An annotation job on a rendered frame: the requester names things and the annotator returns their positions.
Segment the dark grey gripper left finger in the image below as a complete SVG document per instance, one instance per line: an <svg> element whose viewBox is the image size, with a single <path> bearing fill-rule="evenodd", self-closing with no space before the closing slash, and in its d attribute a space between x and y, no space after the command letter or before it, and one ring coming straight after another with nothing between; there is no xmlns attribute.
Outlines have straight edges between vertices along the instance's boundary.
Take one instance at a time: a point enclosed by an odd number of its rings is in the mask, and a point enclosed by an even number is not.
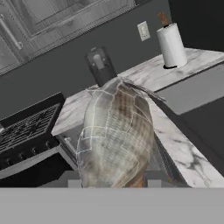
<svg viewBox="0 0 224 224"><path fill-rule="evenodd" d="M44 188L81 188L78 172L65 171L58 179L43 185Z"/></svg>

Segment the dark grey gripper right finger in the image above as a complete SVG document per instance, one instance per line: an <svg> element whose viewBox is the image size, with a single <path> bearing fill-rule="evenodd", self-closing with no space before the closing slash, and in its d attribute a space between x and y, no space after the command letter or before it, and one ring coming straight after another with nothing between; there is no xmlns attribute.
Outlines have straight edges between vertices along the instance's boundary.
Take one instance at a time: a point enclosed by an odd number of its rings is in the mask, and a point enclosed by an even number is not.
<svg viewBox="0 0 224 224"><path fill-rule="evenodd" d="M149 188L189 187L189 185L184 182L171 180L161 171L146 171L144 173L144 186Z"/></svg>

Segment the black fridge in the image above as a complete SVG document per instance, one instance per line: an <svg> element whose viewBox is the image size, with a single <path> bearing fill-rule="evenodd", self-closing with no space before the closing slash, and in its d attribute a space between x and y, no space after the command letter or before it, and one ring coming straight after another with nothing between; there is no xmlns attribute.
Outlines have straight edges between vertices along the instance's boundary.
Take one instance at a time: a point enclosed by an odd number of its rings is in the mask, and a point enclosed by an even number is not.
<svg viewBox="0 0 224 224"><path fill-rule="evenodd" d="M184 45L224 52L224 0L168 0Z"/></svg>

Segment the grey drawer front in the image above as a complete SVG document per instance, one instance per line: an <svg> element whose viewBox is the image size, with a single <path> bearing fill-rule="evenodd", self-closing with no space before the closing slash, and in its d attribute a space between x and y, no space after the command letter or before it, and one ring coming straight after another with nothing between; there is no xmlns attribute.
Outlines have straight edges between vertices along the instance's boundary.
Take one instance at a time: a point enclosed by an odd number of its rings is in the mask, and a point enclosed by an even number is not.
<svg viewBox="0 0 224 224"><path fill-rule="evenodd" d="M59 140L59 154L66 160L73 170L77 171L76 151L71 144L70 138L62 135L57 135L57 138Z"/></svg>

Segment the grey oven front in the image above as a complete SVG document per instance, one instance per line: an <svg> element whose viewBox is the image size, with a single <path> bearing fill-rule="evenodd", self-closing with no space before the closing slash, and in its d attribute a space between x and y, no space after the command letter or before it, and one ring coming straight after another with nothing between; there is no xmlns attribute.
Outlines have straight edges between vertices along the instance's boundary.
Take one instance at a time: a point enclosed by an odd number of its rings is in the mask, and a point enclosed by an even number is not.
<svg viewBox="0 0 224 224"><path fill-rule="evenodd" d="M0 157L0 188L68 187L69 180L79 178L75 162L61 145Z"/></svg>

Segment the black hob with grates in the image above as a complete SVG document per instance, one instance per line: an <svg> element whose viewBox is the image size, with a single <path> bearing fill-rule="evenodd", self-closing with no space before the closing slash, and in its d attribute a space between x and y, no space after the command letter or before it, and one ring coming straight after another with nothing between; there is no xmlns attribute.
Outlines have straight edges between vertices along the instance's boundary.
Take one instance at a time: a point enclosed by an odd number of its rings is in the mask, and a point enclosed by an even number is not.
<svg viewBox="0 0 224 224"><path fill-rule="evenodd" d="M57 93L0 121L0 171L59 145L52 130L64 103Z"/></svg>

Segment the grey cabinet panel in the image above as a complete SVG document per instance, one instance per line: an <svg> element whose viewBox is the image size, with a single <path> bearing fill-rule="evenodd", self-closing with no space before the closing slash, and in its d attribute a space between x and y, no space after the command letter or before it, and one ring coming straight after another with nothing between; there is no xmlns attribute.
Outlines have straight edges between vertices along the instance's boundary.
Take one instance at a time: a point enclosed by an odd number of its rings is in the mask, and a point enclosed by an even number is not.
<svg viewBox="0 0 224 224"><path fill-rule="evenodd" d="M224 97L224 63L158 91L177 115Z"/></svg>

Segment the dark coffee machine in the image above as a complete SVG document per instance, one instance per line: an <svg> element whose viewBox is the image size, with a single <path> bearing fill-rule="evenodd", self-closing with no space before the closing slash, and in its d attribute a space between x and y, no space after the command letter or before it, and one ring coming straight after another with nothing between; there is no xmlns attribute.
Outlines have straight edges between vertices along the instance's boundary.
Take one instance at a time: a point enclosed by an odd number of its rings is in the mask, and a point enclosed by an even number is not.
<svg viewBox="0 0 224 224"><path fill-rule="evenodd" d="M94 47L85 55L87 66L99 87L117 76L105 46Z"/></svg>

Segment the white paper towel roll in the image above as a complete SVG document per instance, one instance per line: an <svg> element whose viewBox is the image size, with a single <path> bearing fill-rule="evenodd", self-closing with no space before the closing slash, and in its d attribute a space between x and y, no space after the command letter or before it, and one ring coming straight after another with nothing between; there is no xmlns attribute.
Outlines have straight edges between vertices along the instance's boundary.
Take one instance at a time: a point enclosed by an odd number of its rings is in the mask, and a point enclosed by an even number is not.
<svg viewBox="0 0 224 224"><path fill-rule="evenodd" d="M167 68L183 67L187 63L187 57L178 25L176 23L169 24L162 11L157 14L157 17L162 23L162 28L157 30L157 38L164 66Z"/></svg>

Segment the grey wall cupboard door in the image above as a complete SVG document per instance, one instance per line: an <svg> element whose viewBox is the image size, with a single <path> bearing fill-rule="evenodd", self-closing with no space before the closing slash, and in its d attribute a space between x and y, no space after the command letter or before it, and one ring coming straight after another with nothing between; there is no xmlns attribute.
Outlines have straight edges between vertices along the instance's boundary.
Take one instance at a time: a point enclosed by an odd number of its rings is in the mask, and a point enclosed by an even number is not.
<svg viewBox="0 0 224 224"><path fill-rule="evenodd" d="M5 22L10 28L9 19L7 16L4 13L0 14L4 15ZM17 49L17 47L11 41L10 37L4 31L3 27L0 25L0 74L11 70L20 63L20 51L21 50Z"/></svg>
<svg viewBox="0 0 224 224"><path fill-rule="evenodd" d="M135 0L3 0L25 35L25 59L132 10Z"/></svg>

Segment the white wall socket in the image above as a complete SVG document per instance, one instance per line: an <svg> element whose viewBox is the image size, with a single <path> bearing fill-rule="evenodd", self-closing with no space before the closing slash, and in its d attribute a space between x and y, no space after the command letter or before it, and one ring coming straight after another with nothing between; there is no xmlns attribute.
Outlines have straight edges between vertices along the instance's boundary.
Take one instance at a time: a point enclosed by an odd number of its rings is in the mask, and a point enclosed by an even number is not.
<svg viewBox="0 0 224 224"><path fill-rule="evenodd" d="M145 41L146 39L149 39L151 37L146 21L139 24L137 26L137 29L138 29L138 32L139 32L140 39L142 41Z"/></svg>

